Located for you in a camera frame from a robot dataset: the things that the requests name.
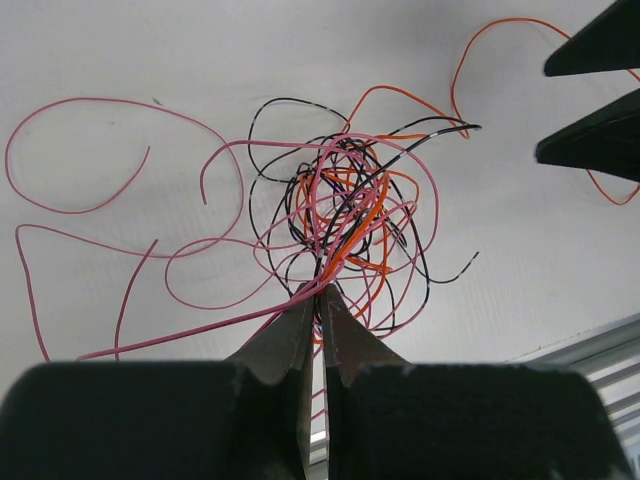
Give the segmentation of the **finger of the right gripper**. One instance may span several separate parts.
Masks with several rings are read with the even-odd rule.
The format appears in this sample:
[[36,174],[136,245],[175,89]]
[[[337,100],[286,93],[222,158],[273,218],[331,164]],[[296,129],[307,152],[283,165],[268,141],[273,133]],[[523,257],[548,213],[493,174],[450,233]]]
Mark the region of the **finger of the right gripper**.
[[637,90],[541,140],[538,163],[639,180]]
[[547,77],[639,68],[639,0],[618,0],[546,60]]

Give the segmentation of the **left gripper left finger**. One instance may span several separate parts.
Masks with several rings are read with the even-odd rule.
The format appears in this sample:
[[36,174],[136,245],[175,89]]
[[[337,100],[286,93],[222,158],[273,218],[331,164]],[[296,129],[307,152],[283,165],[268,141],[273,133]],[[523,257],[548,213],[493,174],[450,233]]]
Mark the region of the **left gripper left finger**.
[[304,479],[310,285],[224,360],[58,362],[1,405],[5,479]]

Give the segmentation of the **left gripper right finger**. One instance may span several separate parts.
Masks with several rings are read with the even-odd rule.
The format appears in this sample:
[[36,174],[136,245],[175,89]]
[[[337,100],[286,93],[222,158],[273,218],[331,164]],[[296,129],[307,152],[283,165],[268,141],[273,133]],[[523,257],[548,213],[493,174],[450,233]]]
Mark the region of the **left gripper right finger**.
[[416,364],[319,298],[332,479],[629,479],[596,390],[531,363]]

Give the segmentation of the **orange wire cluster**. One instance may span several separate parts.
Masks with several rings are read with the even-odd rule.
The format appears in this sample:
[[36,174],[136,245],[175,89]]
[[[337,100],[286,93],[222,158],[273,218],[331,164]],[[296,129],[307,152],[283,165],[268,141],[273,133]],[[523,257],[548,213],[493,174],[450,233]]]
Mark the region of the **orange wire cluster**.
[[477,200],[542,203],[551,195],[594,205],[622,207],[639,196],[639,185],[595,169],[538,165],[536,143],[560,127],[639,86],[635,69],[547,78],[545,56],[568,36],[558,27],[525,17],[489,22],[469,39],[457,58],[448,109],[440,109],[417,88],[369,88],[354,108],[357,119],[369,97],[389,93],[422,113],[442,115],[453,127],[462,121],[475,129],[459,132],[463,152],[446,161],[458,184]]

